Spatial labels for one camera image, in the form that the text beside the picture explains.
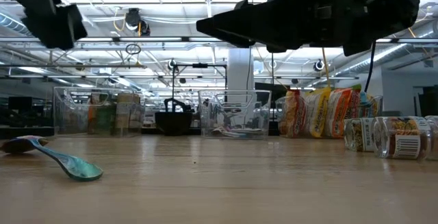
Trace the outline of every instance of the wall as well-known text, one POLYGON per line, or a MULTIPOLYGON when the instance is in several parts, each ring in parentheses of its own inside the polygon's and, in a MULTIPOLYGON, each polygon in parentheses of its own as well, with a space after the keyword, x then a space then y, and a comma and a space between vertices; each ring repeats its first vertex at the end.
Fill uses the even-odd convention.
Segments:
POLYGON ((418 88, 438 84, 436 73, 398 73, 383 72, 384 111, 397 110, 402 115, 415 115, 413 98, 417 97, 418 88))
MULTIPOLYGON (((357 84, 362 85, 362 90, 364 90, 368 73, 358 74, 357 77, 359 79, 354 80, 340 80, 339 83, 336 83, 337 88, 347 88, 357 84)), ((370 84, 368 85, 368 93, 373 96, 381 96, 383 95, 383 86, 382 86, 382 68, 376 67, 373 69, 370 84)))

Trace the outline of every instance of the plastic spoon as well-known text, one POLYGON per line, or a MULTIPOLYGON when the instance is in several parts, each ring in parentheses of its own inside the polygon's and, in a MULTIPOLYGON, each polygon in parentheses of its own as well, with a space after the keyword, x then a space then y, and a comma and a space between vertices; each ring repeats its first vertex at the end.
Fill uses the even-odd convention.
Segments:
POLYGON ((70 178, 77 181, 89 182, 102 176, 103 171, 98 166, 81 158, 58 153, 42 146, 42 144, 46 145, 47 143, 45 138, 39 136, 21 136, 5 142, 0 149, 6 153, 24 153, 37 149, 54 159, 70 178))

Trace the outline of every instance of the table surface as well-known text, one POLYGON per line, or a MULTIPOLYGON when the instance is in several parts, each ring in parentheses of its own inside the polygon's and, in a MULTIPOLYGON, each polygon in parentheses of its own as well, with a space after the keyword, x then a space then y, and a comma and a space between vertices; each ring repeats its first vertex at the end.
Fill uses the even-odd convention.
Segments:
POLYGON ((0 154, 0 223, 437 223, 438 162, 342 140, 56 138, 104 171, 74 182, 33 151, 0 154))

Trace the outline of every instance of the jar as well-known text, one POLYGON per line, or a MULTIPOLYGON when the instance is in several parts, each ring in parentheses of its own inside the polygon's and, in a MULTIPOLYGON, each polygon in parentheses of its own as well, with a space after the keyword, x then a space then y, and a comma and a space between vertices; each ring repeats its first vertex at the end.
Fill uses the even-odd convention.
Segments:
POLYGON ((438 116, 426 116, 430 125, 430 154, 428 160, 438 160, 438 116))
POLYGON ((373 152, 372 121, 370 118, 346 119, 344 140, 346 148, 352 151, 373 152))
POLYGON ((430 125, 421 117, 382 117, 374 123, 380 158, 423 160, 430 153, 430 125))

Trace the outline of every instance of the packaged food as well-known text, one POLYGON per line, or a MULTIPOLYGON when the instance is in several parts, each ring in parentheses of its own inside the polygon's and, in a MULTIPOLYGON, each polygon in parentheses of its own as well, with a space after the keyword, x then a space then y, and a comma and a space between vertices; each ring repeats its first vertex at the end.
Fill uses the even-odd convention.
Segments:
POLYGON ((351 91, 351 96, 350 96, 350 101, 348 102, 348 108, 345 114, 345 119, 351 119, 351 118, 358 118, 357 115, 358 111, 357 109, 359 108, 359 103, 360 103, 360 95, 361 95, 361 89, 362 86, 360 84, 357 84, 355 86, 351 87, 352 91, 351 91))
POLYGON ((421 117, 383 117, 374 124, 374 144, 380 158, 418 159, 430 153, 430 125, 421 117))
POLYGON ((330 92, 331 89, 326 87, 308 92, 305 96, 307 104, 305 131, 315 138, 320 138, 324 131, 330 92))
POLYGON ((372 121, 369 118, 345 120, 345 145, 352 151, 373 152, 372 121))
POLYGON ((372 118, 379 115, 382 97, 373 97, 365 92, 360 94, 360 103, 357 109, 358 118, 372 118))
POLYGON ((283 111, 283 116, 279 121, 280 134, 286 135, 288 138, 297 137, 305 126, 307 111, 305 100, 300 96, 300 91, 287 91, 286 97, 277 100, 276 104, 283 111))
POLYGON ((428 160, 438 160, 438 116, 426 116, 430 125, 430 154, 428 160))
POLYGON ((328 98, 324 134, 331 138, 344 136, 344 117, 351 98, 351 88, 337 89, 328 98))

